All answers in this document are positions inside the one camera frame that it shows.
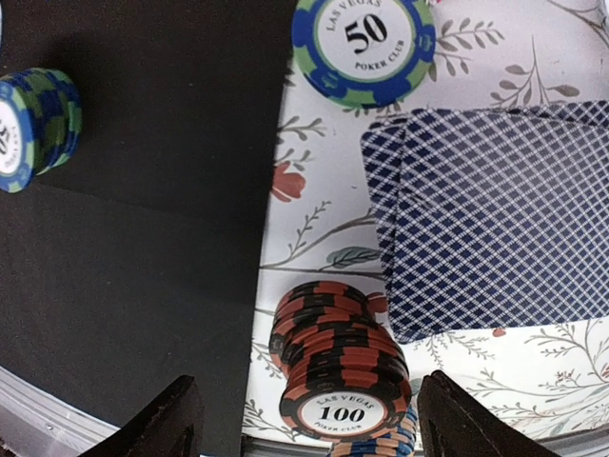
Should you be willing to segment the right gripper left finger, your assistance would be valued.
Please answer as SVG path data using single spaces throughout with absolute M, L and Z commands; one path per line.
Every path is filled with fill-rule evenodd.
M 198 456 L 203 415 L 195 378 L 181 375 L 126 425 L 81 457 Z

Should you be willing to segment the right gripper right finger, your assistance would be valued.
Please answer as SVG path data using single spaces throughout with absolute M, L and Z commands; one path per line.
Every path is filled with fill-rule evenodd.
M 498 419 L 444 372 L 422 378 L 417 398 L 423 454 L 431 457 L 554 457 Z

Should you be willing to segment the teal poker chip stack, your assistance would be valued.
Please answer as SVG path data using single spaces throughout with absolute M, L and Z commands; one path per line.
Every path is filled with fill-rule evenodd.
M 1 77 L 1 190 L 16 193 L 65 164 L 83 126 L 81 97 L 62 71 L 32 68 Z

